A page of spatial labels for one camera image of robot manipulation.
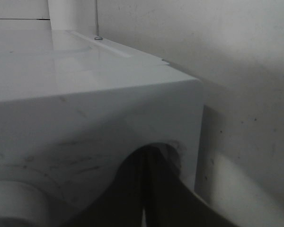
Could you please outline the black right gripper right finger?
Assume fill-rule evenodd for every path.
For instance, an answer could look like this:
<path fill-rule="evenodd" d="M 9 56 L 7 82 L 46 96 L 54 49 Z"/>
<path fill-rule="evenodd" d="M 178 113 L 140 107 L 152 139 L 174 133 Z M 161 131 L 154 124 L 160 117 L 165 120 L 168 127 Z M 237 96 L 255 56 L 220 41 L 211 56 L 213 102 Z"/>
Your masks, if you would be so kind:
<path fill-rule="evenodd" d="M 145 148 L 146 225 L 149 227 L 234 227 L 193 194 L 171 170 L 159 148 Z"/>

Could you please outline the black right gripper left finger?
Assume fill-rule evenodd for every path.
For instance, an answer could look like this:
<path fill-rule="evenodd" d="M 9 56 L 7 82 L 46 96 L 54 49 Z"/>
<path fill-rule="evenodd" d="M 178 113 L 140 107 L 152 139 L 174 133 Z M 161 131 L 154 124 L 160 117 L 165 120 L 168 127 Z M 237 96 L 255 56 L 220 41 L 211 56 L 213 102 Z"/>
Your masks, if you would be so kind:
<path fill-rule="evenodd" d="M 110 186 L 86 209 L 62 226 L 140 227 L 145 151 L 146 147 L 141 147 L 128 156 Z"/>

